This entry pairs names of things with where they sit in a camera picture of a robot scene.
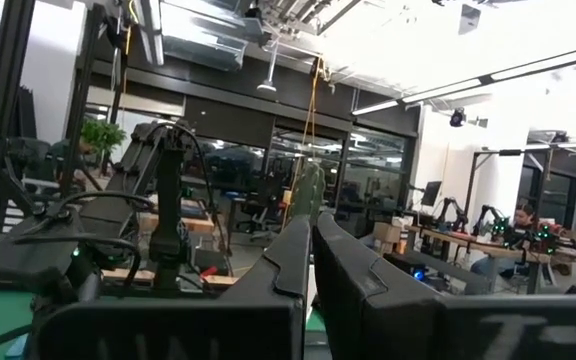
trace computer monitor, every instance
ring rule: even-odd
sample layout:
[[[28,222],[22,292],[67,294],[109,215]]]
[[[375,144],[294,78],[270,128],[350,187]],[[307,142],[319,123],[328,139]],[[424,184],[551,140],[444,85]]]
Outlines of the computer monitor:
[[[441,188],[441,181],[429,181],[424,190],[424,196],[421,198],[421,205],[435,206],[439,189]]]

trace woman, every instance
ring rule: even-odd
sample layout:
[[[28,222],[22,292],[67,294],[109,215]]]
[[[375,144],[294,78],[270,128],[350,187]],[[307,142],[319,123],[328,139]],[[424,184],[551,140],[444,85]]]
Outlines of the woman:
[[[535,210],[532,206],[518,205],[515,209],[515,218],[513,227],[518,231],[528,231],[532,229],[535,219]],[[493,260],[490,257],[477,260],[470,267],[470,271],[479,275],[488,275],[491,270]],[[497,259],[497,274],[502,277],[510,278],[515,272],[515,260],[513,259]],[[473,287],[466,286],[466,295],[477,293]]]

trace cardboard box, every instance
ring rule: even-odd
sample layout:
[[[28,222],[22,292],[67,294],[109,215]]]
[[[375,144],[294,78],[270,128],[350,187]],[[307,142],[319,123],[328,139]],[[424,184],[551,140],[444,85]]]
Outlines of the cardboard box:
[[[385,243],[398,243],[401,238],[401,228],[389,223],[375,223],[375,229],[372,233],[377,240]]]

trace potted plant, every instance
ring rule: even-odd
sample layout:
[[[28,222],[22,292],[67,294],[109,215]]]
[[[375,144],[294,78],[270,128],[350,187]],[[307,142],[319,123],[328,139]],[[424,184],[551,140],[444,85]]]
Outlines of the potted plant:
[[[94,148],[95,166],[100,167],[104,154],[110,157],[112,149],[126,138],[126,132],[117,124],[86,116],[81,128],[81,138]]]

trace person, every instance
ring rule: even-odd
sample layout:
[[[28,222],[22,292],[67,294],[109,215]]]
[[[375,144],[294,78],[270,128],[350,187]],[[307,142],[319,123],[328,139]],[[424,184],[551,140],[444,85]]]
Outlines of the person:
[[[515,228],[515,230],[531,230],[535,221],[535,210],[532,206],[528,204],[517,206],[513,222],[513,228]],[[490,273],[492,265],[493,259],[485,257],[475,261],[470,267],[470,271],[478,275],[487,276]],[[510,278],[515,273],[515,265],[514,259],[497,259],[497,274],[505,278]],[[467,295],[475,294],[477,290],[473,287],[466,286],[465,293]]]
[[[55,180],[60,184],[63,180],[63,167],[65,159],[68,157],[69,148],[70,140],[63,139],[53,144],[46,154],[46,160],[50,161],[55,174]],[[77,147],[75,161],[73,163],[74,173],[72,183],[81,187],[83,190],[86,189],[86,175],[84,173],[86,164],[83,160],[83,155],[90,155],[93,152],[94,147],[86,142],[85,139],[81,138],[79,140],[79,146]]]

